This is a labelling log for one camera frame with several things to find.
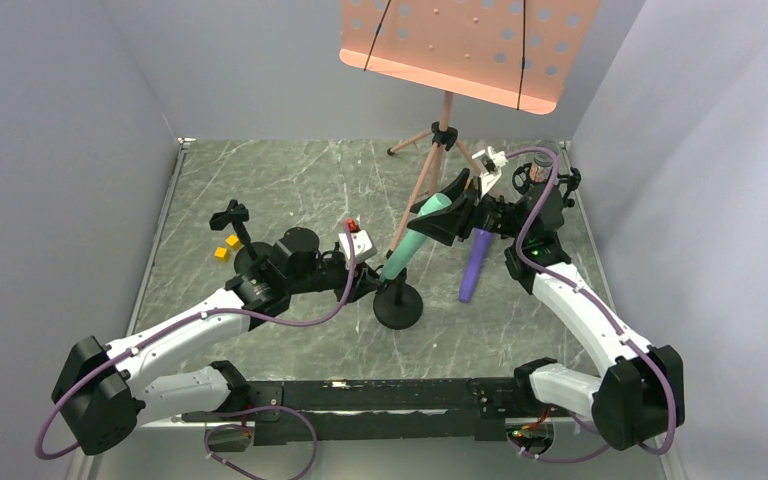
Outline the purple toy microphone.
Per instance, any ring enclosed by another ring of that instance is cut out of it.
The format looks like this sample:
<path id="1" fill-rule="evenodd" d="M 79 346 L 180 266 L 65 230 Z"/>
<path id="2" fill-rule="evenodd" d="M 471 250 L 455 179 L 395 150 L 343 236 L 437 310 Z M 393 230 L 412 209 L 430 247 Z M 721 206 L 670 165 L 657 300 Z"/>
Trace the purple toy microphone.
<path id="1" fill-rule="evenodd" d="M 484 261 L 494 240 L 494 234 L 483 229 L 472 231 L 473 242 L 460 283 L 458 301 L 468 304 L 474 295 Z"/>

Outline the mint green toy microphone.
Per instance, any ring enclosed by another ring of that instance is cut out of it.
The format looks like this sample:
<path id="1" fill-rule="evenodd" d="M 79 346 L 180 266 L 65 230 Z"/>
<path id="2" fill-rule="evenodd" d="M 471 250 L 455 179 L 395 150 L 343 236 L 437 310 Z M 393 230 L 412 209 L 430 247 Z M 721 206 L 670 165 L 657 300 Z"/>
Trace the mint green toy microphone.
<path id="1" fill-rule="evenodd" d="M 434 194 L 420 208 L 416 220 L 427 214 L 434 213 L 452 204 L 443 193 Z M 423 246 L 428 237 L 417 231 L 408 229 L 397 248 L 386 260 L 380 272 L 380 278 L 383 281 L 393 281 L 405 269 L 414 255 Z"/>

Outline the black tripod shock-mount stand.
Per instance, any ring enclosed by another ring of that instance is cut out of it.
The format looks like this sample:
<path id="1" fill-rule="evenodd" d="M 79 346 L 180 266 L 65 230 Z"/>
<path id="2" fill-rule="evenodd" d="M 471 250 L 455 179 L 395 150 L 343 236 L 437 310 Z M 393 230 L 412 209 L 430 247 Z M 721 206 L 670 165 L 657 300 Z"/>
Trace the black tripod shock-mount stand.
<path id="1" fill-rule="evenodd" d="M 512 186 L 521 195 L 525 195 L 526 193 L 529 192 L 532 186 L 537 185 L 532 183 L 528 178 L 528 172 L 529 172 L 530 166 L 531 166 L 531 162 L 526 163 L 518 167 L 513 172 L 513 175 L 512 175 L 512 179 L 511 179 Z M 572 193 L 579 188 L 581 181 L 582 181 L 581 172 L 579 169 L 575 167 L 570 167 L 569 172 L 566 174 L 557 175 L 554 185 L 565 186 L 565 191 L 562 196 L 562 202 L 566 208 L 572 208 L 575 206 L 576 201 L 572 197 Z"/>

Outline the black round-base mic stand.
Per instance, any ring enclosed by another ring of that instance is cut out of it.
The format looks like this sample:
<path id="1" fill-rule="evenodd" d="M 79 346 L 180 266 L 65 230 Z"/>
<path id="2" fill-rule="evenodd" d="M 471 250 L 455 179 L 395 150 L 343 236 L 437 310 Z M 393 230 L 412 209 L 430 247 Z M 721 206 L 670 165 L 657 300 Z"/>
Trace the black round-base mic stand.
<path id="1" fill-rule="evenodd" d="M 234 235 L 242 242 L 242 247 L 236 250 L 234 268 L 240 273 L 247 270 L 256 260 L 264 257 L 272 250 L 272 245 L 266 242 L 253 242 L 246 227 L 250 220 L 249 210 L 236 199 L 231 199 L 224 210 L 215 212 L 209 219 L 209 227 L 213 231 L 222 231 L 231 226 Z"/>
<path id="2" fill-rule="evenodd" d="M 373 314 L 376 320 L 391 330 L 404 330 L 414 326 L 422 313 L 422 297 L 407 283 L 404 275 L 384 282 L 373 299 Z"/>

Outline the glittery rhinestone microphone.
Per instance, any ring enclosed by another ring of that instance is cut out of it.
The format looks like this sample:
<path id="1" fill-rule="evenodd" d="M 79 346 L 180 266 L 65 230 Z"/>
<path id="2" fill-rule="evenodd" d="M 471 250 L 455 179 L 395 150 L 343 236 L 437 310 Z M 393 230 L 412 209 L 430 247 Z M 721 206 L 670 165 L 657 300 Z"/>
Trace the glittery rhinestone microphone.
<path id="1" fill-rule="evenodd" d="M 539 147 L 534 152 L 528 172 L 529 180 L 534 184 L 545 184 L 554 169 L 556 153 L 548 147 Z"/>

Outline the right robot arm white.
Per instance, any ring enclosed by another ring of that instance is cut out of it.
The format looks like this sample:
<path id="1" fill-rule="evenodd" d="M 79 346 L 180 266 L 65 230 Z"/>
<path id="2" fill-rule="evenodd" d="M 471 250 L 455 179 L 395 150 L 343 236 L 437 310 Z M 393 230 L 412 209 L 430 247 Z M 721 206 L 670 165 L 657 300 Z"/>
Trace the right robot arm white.
<path id="1" fill-rule="evenodd" d="M 442 191 L 411 207 L 412 234 L 450 246 L 474 230 L 512 239 L 510 277 L 554 313 L 596 367 L 587 375 L 541 358 L 516 368 L 514 394 L 527 405 L 555 406 L 588 419 L 616 450 L 660 436 L 669 448 L 685 421 L 683 360 L 654 346 L 622 321 L 587 284 L 563 250 L 558 232 L 580 174 L 547 174 L 516 185 L 520 198 L 489 196 L 481 178 L 463 170 Z"/>

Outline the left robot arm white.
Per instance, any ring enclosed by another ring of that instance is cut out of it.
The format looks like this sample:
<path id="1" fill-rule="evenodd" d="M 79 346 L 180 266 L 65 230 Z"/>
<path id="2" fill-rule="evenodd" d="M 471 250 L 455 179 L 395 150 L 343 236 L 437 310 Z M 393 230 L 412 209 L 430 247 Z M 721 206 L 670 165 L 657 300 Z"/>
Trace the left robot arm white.
<path id="1" fill-rule="evenodd" d="M 295 295 L 332 290 L 344 306 L 377 287 L 367 264 L 376 247 L 352 220 L 325 253 L 314 232 L 301 227 L 254 248 L 259 258 L 244 261 L 224 286 L 189 309 L 106 344 L 89 336 L 72 346 L 51 398 L 84 454 L 106 452 L 135 428 L 178 414 L 242 414 L 252 404 L 251 387 L 232 362 L 175 375 L 169 369 L 264 323 L 282 324 Z"/>

